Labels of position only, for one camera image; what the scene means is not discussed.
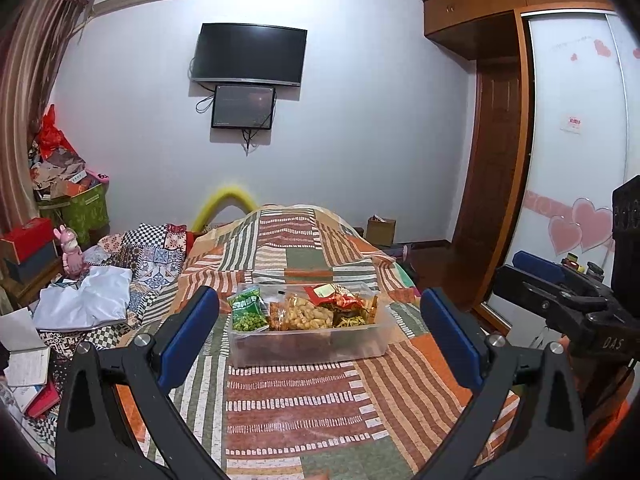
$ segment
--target green storage bin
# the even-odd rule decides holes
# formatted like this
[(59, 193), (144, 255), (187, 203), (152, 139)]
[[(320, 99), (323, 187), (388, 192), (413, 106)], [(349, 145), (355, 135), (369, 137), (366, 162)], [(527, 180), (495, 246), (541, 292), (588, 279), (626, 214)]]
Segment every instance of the green storage bin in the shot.
[(61, 196), (53, 200), (38, 202), (40, 215), (51, 218), (57, 227), (64, 224), (78, 234), (78, 243), (89, 243), (89, 230), (100, 229), (109, 223), (107, 215), (106, 190), (98, 184), (79, 195)]

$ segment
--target pink rabbit figurine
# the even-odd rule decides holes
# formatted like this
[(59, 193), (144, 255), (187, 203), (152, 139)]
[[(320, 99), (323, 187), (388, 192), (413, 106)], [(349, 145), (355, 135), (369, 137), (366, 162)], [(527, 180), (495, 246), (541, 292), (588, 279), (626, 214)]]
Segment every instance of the pink rabbit figurine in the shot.
[(73, 229), (60, 226), (60, 231), (53, 229), (53, 234), (60, 240), (62, 247), (62, 267), (70, 278), (77, 278), (84, 270), (84, 258), (78, 245), (78, 235)]

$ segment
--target red plastic bag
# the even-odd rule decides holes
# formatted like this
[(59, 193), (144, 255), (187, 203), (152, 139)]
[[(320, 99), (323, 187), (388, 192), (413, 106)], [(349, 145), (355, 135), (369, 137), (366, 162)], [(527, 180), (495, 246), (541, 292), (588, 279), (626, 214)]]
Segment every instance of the red plastic bag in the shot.
[(65, 148), (74, 155), (77, 155), (76, 150), (73, 149), (68, 140), (66, 140), (65, 134), (61, 130), (54, 126), (56, 122), (56, 110), (54, 105), (49, 107), (49, 111), (42, 118), (42, 126), (36, 136), (36, 142), (40, 149), (40, 154), (45, 160), (51, 156), (58, 148)]

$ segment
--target clear plastic storage box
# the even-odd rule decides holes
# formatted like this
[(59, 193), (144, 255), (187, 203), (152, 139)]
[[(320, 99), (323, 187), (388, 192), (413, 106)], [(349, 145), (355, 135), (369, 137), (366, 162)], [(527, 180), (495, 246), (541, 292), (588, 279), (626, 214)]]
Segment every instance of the clear plastic storage box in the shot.
[[(363, 298), (373, 298), (375, 295), (364, 283), (341, 285)], [(238, 292), (250, 286), (253, 284), (240, 283)], [(267, 304), (270, 301), (282, 301), (281, 291), (308, 298), (303, 288), (305, 286), (308, 285), (260, 285), (260, 296)], [(346, 328), (247, 333), (233, 330), (229, 324), (231, 365), (235, 368), (309, 365), (377, 357), (386, 352), (395, 325), (388, 306), (378, 306), (374, 324)]]

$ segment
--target blue gripper pad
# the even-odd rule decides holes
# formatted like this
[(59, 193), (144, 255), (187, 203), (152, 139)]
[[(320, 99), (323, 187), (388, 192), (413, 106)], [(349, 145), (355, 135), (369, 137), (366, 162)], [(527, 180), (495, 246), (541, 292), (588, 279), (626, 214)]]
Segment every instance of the blue gripper pad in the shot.
[(422, 293), (420, 313), (458, 384), (474, 394), (478, 392), (489, 354), (476, 320), (460, 312), (440, 288)]
[(564, 281), (564, 273), (558, 264), (525, 251), (513, 255), (513, 266), (555, 285)]
[(184, 383), (220, 313), (216, 291), (200, 286), (187, 305), (169, 316), (156, 333), (152, 367), (158, 385), (167, 395)]

